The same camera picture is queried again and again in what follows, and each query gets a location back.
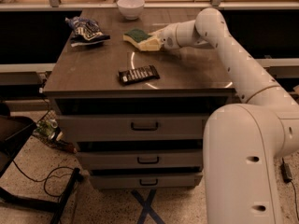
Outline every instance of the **gray drawer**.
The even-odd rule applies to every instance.
[[[60,116],[64,140],[201,139],[208,115]]]
[[[151,174],[151,175],[91,175],[95,189],[138,189],[164,187],[195,187],[202,173],[191,174]]]
[[[77,158],[85,170],[167,167],[199,167],[202,170],[203,168],[202,149],[79,152]]]

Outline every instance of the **blue tape cross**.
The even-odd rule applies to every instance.
[[[148,214],[151,216],[151,218],[157,224],[164,224],[163,220],[158,216],[158,214],[156,214],[156,212],[151,207],[151,203],[156,194],[156,189],[152,189],[149,192],[149,196],[146,201],[143,200],[142,196],[139,194],[138,191],[133,190],[131,193],[138,200],[138,202],[143,206],[143,209],[140,214],[139,220],[137,221],[137,224],[143,224],[145,222]]]

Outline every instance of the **desk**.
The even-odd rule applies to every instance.
[[[206,120],[234,89],[213,49],[140,52],[124,42],[132,28],[153,32],[189,21],[198,8],[145,8],[127,21],[116,8],[83,9],[111,39],[66,43],[45,87],[64,139],[96,189],[196,186]],[[118,71],[153,64],[160,79],[122,86]]]

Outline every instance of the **white robotic arm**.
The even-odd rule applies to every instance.
[[[282,224],[274,158],[299,149],[299,105],[230,35],[215,8],[171,24],[165,49],[212,46],[243,104],[208,119],[204,172],[208,224]]]

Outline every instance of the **black handle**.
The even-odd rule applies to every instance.
[[[154,183],[143,183],[142,179],[139,179],[140,186],[156,186],[158,184],[158,179],[155,179]]]
[[[159,160],[160,160],[159,156],[157,156],[155,161],[141,161],[139,157],[137,158],[139,164],[157,164]]]
[[[131,122],[131,129],[133,131],[156,131],[159,128],[159,123],[155,122],[154,126],[152,127],[145,127],[145,126],[137,126],[133,122]]]

